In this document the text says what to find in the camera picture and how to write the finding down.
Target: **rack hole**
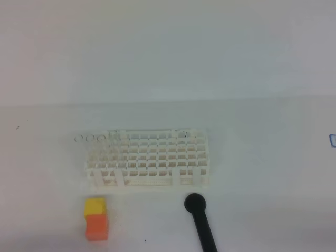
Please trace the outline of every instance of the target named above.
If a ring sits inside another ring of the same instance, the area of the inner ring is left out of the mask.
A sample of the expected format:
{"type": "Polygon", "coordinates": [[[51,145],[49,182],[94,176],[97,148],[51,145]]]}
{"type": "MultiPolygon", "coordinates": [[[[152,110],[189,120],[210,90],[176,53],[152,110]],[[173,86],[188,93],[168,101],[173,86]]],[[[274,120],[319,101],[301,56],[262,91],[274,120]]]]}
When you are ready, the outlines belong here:
{"type": "Polygon", "coordinates": [[[167,171],[159,171],[159,176],[166,176],[167,175],[167,171]]]}
{"type": "Polygon", "coordinates": [[[131,171],[130,172],[130,177],[135,177],[138,175],[138,172],[137,171],[131,171]]]}
{"type": "Polygon", "coordinates": [[[205,146],[198,146],[198,147],[197,147],[197,150],[198,150],[198,151],[205,151],[205,146]]]}
{"type": "Polygon", "coordinates": [[[207,166],[207,163],[206,163],[205,160],[202,160],[202,161],[199,161],[199,162],[198,162],[198,165],[199,165],[199,166],[207,166]]]}
{"type": "Polygon", "coordinates": [[[198,158],[199,159],[206,159],[206,154],[205,153],[199,154],[198,158]]]}
{"type": "Polygon", "coordinates": [[[138,167],[139,168],[146,168],[146,163],[140,163],[138,167]]]}
{"type": "Polygon", "coordinates": [[[147,172],[146,171],[141,171],[141,172],[139,172],[139,176],[140,177],[145,177],[145,176],[147,176],[147,172]]]}
{"type": "Polygon", "coordinates": [[[176,162],[169,162],[168,167],[176,167],[176,162]]]}
{"type": "Polygon", "coordinates": [[[128,168],[136,168],[137,164],[136,163],[128,163],[128,168]]]}
{"type": "Polygon", "coordinates": [[[195,167],[197,165],[196,165],[196,162],[193,161],[193,162],[188,162],[188,166],[195,167]]]}

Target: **black handle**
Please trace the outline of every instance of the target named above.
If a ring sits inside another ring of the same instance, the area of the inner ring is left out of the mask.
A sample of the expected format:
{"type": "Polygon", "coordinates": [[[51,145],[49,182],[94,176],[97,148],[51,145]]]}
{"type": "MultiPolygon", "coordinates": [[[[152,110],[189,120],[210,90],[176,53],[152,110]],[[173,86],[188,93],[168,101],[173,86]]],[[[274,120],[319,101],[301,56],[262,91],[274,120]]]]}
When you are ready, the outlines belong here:
{"type": "Polygon", "coordinates": [[[188,212],[193,214],[203,252],[217,252],[216,244],[204,211],[206,208],[204,197],[197,193],[190,194],[185,199],[184,206],[188,212]]]}

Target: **white surface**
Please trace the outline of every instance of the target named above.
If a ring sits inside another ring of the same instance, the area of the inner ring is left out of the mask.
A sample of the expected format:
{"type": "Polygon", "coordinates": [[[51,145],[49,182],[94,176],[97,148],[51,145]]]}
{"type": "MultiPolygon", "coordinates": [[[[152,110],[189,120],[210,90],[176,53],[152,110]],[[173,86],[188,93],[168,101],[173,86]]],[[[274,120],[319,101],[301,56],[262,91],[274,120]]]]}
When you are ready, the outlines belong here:
{"type": "Polygon", "coordinates": [[[334,252],[335,109],[335,97],[2,108],[0,250],[201,251],[185,193],[111,196],[109,242],[87,243],[72,137],[192,125],[208,129],[218,251],[334,252]]]}
{"type": "Polygon", "coordinates": [[[109,130],[77,133],[74,141],[84,150],[84,167],[95,194],[196,190],[209,184],[208,140],[201,130],[109,130]]]}
{"type": "Polygon", "coordinates": [[[336,94],[332,0],[2,0],[0,106],[336,94]]]}

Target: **white wall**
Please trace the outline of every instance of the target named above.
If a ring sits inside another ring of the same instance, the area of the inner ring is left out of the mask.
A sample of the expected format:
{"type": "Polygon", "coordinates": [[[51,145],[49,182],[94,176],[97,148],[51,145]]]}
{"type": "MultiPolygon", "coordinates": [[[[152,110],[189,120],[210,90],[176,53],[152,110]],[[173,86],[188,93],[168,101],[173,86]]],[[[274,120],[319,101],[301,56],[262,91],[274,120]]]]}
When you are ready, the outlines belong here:
{"type": "Polygon", "coordinates": [[[335,94],[332,0],[2,0],[0,106],[335,94]]]}

